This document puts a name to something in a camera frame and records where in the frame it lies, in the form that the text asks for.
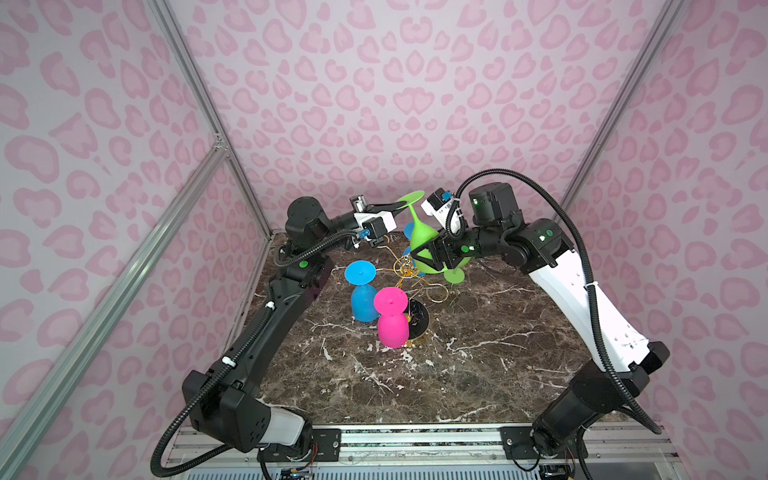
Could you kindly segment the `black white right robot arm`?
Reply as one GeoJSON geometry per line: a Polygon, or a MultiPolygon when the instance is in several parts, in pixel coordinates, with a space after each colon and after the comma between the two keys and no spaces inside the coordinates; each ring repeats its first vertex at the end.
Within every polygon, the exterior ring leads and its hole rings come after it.
{"type": "Polygon", "coordinates": [[[624,318],[584,270],[580,251],[555,222],[525,221],[512,187],[502,182],[470,192],[472,227],[450,192],[438,189],[416,198],[440,225],[434,229],[413,220],[410,256],[419,271],[441,273],[456,283],[463,280],[462,268],[470,259],[498,256],[549,295],[591,354],[565,391],[534,420],[528,439],[511,446],[512,452],[543,457],[576,452],[589,426],[619,410],[653,426],[636,399],[669,358],[669,349],[648,340],[624,318]]]}

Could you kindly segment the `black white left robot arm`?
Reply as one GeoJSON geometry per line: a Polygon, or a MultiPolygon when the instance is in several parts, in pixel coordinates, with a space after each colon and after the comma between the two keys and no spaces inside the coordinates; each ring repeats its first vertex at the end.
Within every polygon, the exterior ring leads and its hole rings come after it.
{"type": "Polygon", "coordinates": [[[369,204],[351,200],[351,211],[329,218],[311,196],[288,207],[286,243],[275,251],[275,274],[265,303],[240,336],[207,372],[191,372],[183,383],[185,417],[192,427],[216,441],[211,457],[237,450],[282,445],[302,456],[310,449],[312,426],[307,415],[260,400],[266,371],[295,322],[320,296],[334,263],[336,248],[378,243],[393,231],[404,200],[369,204]]]}

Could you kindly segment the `green wine glass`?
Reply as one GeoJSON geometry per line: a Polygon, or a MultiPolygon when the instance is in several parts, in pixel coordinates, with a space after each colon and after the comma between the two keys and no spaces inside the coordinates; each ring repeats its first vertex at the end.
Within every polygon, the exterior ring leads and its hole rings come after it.
{"type": "Polygon", "coordinates": [[[440,268],[434,268],[424,262],[424,259],[431,260],[431,254],[429,252],[423,252],[422,256],[412,255],[411,259],[415,268],[425,275],[442,274],[444,279],[450,284],[460,284],[465,280],[465,273],[462,270],[469,262],[469,258],[461,259],[455,268],[449,268],[447,264],[443,264],[440,268]]]}
{"type": "Polygon", "coordinates": [[[438,236],[438,231],[428,224],[422,222],[415,210],[415,204],[424,197],[423,190],[417,190],[400,198],[400,201],[407,201],[409,203],[408,209],[413,218],[413,229],[410,236],[410,254],[412,256],[412,248],[422,244],[425,241],[430,241],[438,236]]]}

